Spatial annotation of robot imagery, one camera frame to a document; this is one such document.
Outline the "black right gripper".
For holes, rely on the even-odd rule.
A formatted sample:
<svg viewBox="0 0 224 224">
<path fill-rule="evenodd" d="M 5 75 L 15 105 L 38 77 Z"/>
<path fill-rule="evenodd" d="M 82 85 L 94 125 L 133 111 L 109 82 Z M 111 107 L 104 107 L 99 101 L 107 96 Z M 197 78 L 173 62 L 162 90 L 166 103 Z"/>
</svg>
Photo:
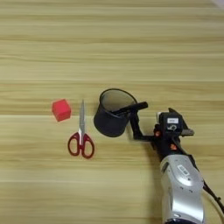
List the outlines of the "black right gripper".
<svg viewBox="0 0 224 224">
<path fill-rule="evenodd" d="M 169 113 L 178 114 L 173 108 L 168 108 L 168 110 Z M 129 121 L 133 132 L 133 138 L 139 141 L 153 141 L 152 146 L 157 151 L 160 160 L 163 160 L 170 155 L 186 155 L 179 138 L 194 135 L 192 129 L 183 129 L 181 133 L 175 131 L 166 133 L 159 124 L 156 124 L 154 128 L 154 136 L 145 136 L 140 130 L 137 112 L 132 112 L 130 114 Z"/>
</svg>

